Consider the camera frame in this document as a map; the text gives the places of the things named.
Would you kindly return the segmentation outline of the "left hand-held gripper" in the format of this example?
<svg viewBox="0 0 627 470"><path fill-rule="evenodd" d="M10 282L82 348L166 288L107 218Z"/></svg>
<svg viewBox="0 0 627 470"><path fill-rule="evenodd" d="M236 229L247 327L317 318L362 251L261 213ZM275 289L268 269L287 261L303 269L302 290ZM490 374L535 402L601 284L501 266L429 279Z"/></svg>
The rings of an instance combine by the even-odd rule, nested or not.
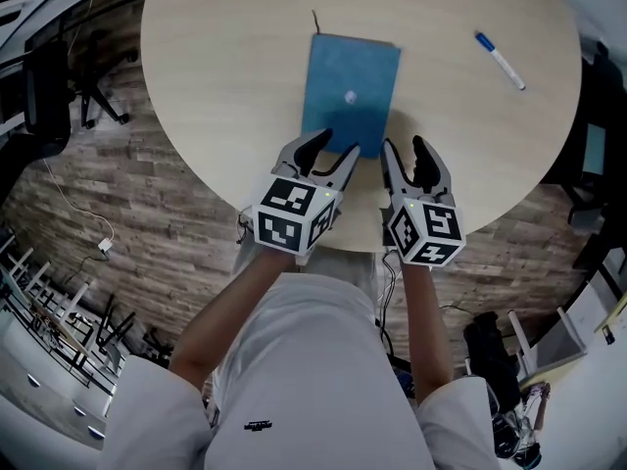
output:
<svg viewBox="0 0 627 470"><path fill-rule="evenodd" d="M281 149L267 188L252 207L258 244L305 257L332 228L361 153L355 143L331 169L312 171L318 153L332 135L331 128L310 132Z"/></svg>

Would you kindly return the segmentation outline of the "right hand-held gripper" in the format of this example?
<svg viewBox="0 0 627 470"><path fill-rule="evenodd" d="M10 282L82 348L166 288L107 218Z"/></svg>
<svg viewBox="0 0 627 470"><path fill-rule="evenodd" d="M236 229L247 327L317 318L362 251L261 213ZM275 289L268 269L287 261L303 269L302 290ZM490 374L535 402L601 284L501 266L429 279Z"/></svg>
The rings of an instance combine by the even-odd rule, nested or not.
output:
<svg viewBox="0 0 627 470"><path fill-rule="evenodd" d="M419 135L412 139L413 183L394 143L386 138L380 161L392 215L387 230L405 264L445 266L466 245L448 168L434 147ZM427 195L417 197L417 188Z"/></svg>

